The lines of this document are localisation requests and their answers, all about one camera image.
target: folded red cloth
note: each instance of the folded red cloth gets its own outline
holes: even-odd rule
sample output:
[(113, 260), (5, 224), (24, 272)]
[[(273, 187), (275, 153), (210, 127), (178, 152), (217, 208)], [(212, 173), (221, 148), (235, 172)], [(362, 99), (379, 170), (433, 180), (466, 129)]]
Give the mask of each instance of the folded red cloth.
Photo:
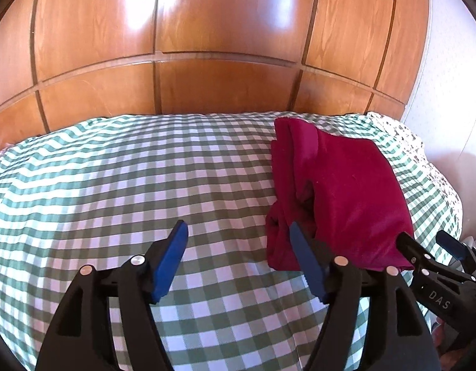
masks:
[(297, 118), (277, 118), (271, 143), (277, 201), (266, 219), (267, 261), (299, 271), (289, 226), (325, 241), (363, 269), (413, 269), (396, 249), (401, 232), (413, 236), (411, 215), (387, 159), (374, 142), (334, 136)]

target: checkered bedsheet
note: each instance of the checkered bedsheet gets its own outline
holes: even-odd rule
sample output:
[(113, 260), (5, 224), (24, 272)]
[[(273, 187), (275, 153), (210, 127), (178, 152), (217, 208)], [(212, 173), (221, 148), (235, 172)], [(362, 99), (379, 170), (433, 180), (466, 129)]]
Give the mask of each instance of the checkered bedsheet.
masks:
[[(96, 118), (27, 139), (0, 157), (0, 333), (34, 369), (48, 324), (84, 264), (117, 267), (167, 237), (189, 243), (169, 294), (152, 312), (176, 370), (304, 367), (326, 308), (299, 272), (272, 271), (264, 220), (276, 200), (269, 146), (278, 116), (372, 139), (393, 167), (418, 241), (440, 261), (444, 229), (461, 224), (396, 140), (363, 115), (295, 113)], [(120, 367), (129, 360), (110, 302)], [(360, 301), (347, 369), (361, 357)]]

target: mattress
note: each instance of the mattress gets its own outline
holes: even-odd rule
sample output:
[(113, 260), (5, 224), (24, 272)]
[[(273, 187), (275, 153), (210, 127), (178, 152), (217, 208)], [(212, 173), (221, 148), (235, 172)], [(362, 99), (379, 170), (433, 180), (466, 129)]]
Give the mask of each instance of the mattress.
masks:
[[(267, 266), (264, 221), (276, 200), (269, 148), (278, 116), (373, 140), (402, 188), (415, 238), (449, 263), (435, 234), (460, 235), (459, 205), (405, 140), (370, 115), (95, 118), (0, 154), (0, 334), (22, 364), (34, 369), (81, 266), (120, 266), (183, 219), (188, 247), (168, 295), (152, 308), (174, 368), (304, 367), (327, 308), (300, 272)], [(360, 361), (368, 306), (361, 299), (346, 369)], [(110, 317), (120, 367), (129, 369), (115, 299)]]

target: green and white gingham fabric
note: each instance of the green and white gingham fabric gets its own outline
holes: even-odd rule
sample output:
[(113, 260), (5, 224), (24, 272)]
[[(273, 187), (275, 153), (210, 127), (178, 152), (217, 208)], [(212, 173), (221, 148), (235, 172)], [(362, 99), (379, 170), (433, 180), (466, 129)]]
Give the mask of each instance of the green and white gingham fabric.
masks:
[[(49, 322), (84, 264), (117, 267), (166, 238), (178, 219), (190, 238), (153, 316), (176, 370), (300, 369), (326, 307), (299, 272), (266, 262), (265, 216), (276, 200), (269, 146), (278, 116), (335, 135), (372, 139), (393, 167), (417, 240), (435, 244), (461, 224), (401, 146), (363, 115), (295, 113), (95, 118), (27, 139), (0, 157), (0, 333), (33, 370)], [(129, 360), (116, 300), (114, 344)], [(368, 300), (352, 352), (361, 357)]]

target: bed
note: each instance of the bed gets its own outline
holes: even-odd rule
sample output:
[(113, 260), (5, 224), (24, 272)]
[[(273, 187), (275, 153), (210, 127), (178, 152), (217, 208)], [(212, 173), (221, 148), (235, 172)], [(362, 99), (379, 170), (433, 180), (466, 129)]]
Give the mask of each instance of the bed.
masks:
[[(183, 219), (188, 247), (169, 294), (152, 309), (174, 368), (304, 367), (327, 309), (300, 272), (266, 262), (264, 221), (276, 200), (269, 145), (279, 116), (373, 140), (402, 188), (415, 238), (449, 263), (435, 234), (460, 236), (459, 197), (428, 163), (421, 140), (389, 117), (94, 118), (0, 153), (0, 334), (20, 362), (34, 369), (81, 266), (120, 266)], [(360, 301), (347, 370), (361, 358), (368, 306)], [(129, 369), (114, 299), (110, 317), (120, 367)]]

